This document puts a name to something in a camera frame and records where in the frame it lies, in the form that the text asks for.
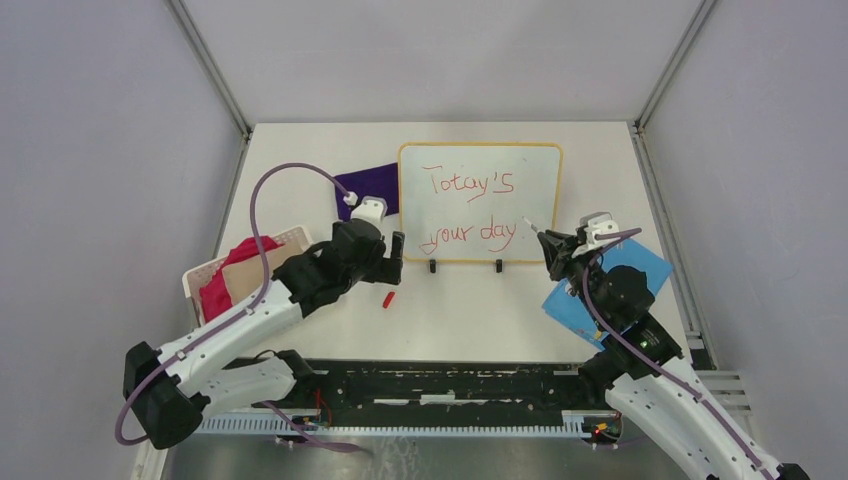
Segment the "red capped whiteboard marker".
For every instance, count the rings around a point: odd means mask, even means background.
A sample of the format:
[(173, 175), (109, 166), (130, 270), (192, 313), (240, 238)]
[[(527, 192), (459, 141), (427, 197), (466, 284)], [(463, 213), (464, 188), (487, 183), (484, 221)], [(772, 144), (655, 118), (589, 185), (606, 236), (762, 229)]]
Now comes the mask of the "red capped whiteboard marker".
[(530, 219), (525, 216), (522, 216), (521, 218), (535, 234), (542, 232), (542, 230), (538, 226), (536, 226)]

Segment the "red marker cap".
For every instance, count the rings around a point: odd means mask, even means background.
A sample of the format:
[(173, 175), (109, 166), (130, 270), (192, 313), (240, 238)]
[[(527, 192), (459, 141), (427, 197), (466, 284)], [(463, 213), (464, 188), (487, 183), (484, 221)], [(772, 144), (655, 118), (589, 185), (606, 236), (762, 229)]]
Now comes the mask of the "red marker cap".
[(395, 295), (396, 295), (396, 292), (395, 292), (395, 291), (390, 291), (390, 292), (388, 292), (388, 293), (387, 293), (387, 295), (385, 296), (385, 298), (384, 298), (384, 300), (383, 300), (383, 302), (382, 302), (382, 308), (383, 308), (383, 309), (388, 309), (388, 308), (389, 308), (389, 306), (391, 305), (391, 303), (392, 303), (392, 301), (393, 301), (393, 299), (394, 299)]

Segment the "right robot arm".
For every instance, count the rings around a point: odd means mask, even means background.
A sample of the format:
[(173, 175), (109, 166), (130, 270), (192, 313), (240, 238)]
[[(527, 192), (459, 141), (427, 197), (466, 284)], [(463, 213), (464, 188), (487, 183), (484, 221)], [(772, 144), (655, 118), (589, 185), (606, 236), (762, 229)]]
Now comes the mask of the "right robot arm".
[(650, 314), (647, 274), (628, 265), (604, 269), (603, 255), (634, 230), (603, 235), (538, 232), (546, 267), (559, 291), (588, 312), (601, 350), (578, 370), (577, 392), (591, 408), (622, 413), (690, 479), (805, 479), (798, 464), (768, 454), (705, 386), (681, 347)]

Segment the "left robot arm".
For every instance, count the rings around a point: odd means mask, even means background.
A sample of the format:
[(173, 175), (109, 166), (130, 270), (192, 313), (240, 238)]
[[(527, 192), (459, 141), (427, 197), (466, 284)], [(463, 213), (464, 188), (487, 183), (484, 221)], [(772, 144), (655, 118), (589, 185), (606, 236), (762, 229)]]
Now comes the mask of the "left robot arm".
[(261, 402), (306, 405), (314, 394), (308, 365), (294, 351), (233, 367), (247, 349), (285, 332), (318, 309), (339, 300), (356, 283), (397, 285), (401, 281), (405, 236), (380, 230), (362, 219), (339, 221), (328, 241), (284, 261), (264, 283), (220, 319), (153, 348), (140, 342), (124, 361), (122, 407), (116, 440), (127, 414), (142, 427), (143, 440), (171, 448), (207, 419)]

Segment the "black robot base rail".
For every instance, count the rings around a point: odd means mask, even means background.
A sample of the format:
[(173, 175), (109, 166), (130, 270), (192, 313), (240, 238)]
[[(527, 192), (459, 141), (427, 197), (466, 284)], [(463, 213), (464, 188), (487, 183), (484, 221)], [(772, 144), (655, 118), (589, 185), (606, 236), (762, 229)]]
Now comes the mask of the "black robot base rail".
[(610, 412), (575, 364), (310, 359), (275, 406), (327, 408), (333, 427), (542, 427)]

